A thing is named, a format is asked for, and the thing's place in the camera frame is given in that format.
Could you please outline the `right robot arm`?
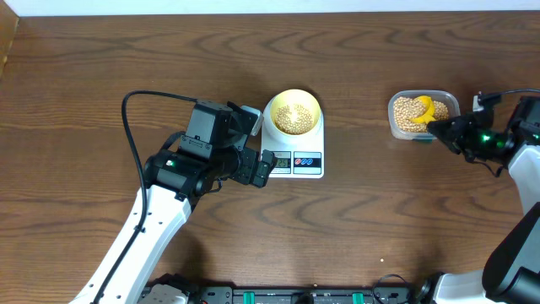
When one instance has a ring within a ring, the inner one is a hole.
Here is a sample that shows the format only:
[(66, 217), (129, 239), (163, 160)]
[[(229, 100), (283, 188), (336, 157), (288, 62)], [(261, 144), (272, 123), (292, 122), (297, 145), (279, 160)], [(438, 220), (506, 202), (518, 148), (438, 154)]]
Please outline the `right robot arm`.
[(477, 95), (473, 111), (427, 129), (466, 162), (507, 173), (516, 187), (501, 198), (520, 216), (482, 269), (439, 274), (427, 286), (426, 303), (537, 303), (539, 301), (539, 99), (522, 96), (505, 128), (493, 128), (498, 95)]

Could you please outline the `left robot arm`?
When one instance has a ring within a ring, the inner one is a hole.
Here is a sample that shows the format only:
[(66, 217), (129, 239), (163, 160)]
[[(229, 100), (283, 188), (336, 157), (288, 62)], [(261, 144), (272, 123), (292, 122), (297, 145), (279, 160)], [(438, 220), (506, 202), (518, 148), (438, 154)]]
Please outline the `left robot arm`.
[(172, 134), (141, 170), (131, 213), (76, 303), (134, 303), (198, 200), (223, 181), (265, 187), (277, 159), (246, 142), (264, 116), (249, 106), (198, 101), (187, 129)]

